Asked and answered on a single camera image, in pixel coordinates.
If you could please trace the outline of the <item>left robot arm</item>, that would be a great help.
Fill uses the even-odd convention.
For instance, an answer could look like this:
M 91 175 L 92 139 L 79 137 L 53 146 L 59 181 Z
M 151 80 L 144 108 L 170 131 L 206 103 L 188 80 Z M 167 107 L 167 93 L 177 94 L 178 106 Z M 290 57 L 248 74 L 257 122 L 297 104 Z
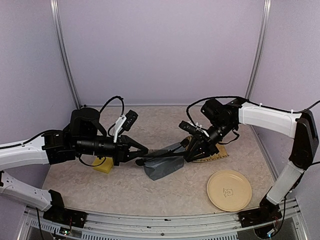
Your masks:
M 148 153 L 148 148 L 124 135 L 138 118 L 130 110 L 115 123 L 113 136 L 100 123 L 100 112 L 85 107 L 71 113 L 63 130 L 46 130 L 35 137 L 0 147 L 0 193 L 43 212 L 49 211 L 63 223 L 70 218 L 62 196 L 54 190 L 43 190 L 24 183 L 7 170 L 29 165 L 55 165 L 80 159 L 83 155 L 112 158 L 113 164 L 127 163 Z

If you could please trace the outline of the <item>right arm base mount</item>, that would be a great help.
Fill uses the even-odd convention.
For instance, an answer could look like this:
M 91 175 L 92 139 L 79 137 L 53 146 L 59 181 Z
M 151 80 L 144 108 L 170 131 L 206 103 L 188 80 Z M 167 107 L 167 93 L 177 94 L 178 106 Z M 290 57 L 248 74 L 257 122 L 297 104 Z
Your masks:
M 271 203 L 266 195 L 260 201 L 259 207 L 242 210 L 237 215 L 242 228 L 268 223 L 283 217 L 279 204 Z

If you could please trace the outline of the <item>grey zip pouch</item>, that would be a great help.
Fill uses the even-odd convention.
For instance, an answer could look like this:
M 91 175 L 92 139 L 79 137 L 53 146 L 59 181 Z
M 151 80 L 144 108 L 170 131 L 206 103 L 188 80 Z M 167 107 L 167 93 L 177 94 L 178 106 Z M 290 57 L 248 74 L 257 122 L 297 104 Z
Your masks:
M 135 161 L 143 167 L 145 174 L 153 181 L 164 178 L 184 166 L 184 151 L 186 147 L 180 142 L 148 153 L 144 158 Z

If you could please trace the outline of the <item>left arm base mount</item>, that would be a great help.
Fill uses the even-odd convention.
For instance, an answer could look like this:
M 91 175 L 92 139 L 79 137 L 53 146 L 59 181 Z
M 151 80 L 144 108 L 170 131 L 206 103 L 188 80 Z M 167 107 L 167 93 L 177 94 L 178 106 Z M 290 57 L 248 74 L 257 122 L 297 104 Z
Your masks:
M 54 223 L 83 229 L 88 214 L 84 211 L 66 208 L 59 192 L 52 189 L 48 192 L 51 196 L 50 208 L 43 211 L 43 218 Z

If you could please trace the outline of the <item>yellow sponge block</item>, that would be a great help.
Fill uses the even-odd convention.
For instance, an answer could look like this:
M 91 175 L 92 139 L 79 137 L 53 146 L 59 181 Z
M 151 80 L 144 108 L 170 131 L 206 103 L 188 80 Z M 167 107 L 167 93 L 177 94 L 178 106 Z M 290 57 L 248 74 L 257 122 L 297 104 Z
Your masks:
M 92 164 L 97 165 L 93 167 L 94 170 L 106 174 L 109 174 L 111 169 L 114 167 L 113 159 L 111 157 L 103 157 L 102 159 L 97 157 Z

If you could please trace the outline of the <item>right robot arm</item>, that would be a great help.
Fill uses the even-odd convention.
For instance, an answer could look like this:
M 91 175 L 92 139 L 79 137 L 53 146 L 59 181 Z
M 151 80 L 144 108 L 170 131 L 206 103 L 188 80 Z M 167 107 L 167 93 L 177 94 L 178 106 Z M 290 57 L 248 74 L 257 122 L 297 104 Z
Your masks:
M 264 203 L 256 210 L 256 218 L 266 222 L 275 212 L 275 206 L 299 183 L 305 171 L 314 165 L 319 137 L 313 113 L 309 108 L 294 111 L 265 106 L 239 96 L 230 96 L 228 103 L 221 103 L 220 96 L 203 99 L 201 113 L 209 120 L 210 127 L 203 128 L 192 119 L 182 121 L 179 128 L 192 136 L 185 160 L 191 162 L 219 152 L 217 144 L 239 125 L 267 129 L 293 139 L 289 162 L 275 184 L 267 192 Z

